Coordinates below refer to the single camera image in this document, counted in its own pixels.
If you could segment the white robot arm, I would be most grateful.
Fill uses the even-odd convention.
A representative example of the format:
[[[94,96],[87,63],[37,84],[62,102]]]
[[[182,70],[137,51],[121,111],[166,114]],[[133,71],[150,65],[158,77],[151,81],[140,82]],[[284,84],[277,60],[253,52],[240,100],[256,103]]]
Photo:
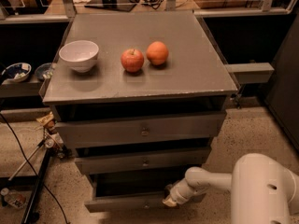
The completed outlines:
[[[228,173],[189,168],[166,187],[163,204],[176,207],[209,189],[231,194],[232,224],[291,224],[299,212],[299,175],[258,153],[242,156]]]

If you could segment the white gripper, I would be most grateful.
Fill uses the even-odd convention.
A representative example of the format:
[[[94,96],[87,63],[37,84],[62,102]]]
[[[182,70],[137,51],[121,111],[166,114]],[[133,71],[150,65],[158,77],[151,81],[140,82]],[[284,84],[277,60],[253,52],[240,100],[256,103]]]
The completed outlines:
[[[163,199],[163,204],[168,207],[176,207],[178,204],[188,202],[197,194],[197,189],[192,187],[185,179],[175,183],[169,190],[169,195]]]

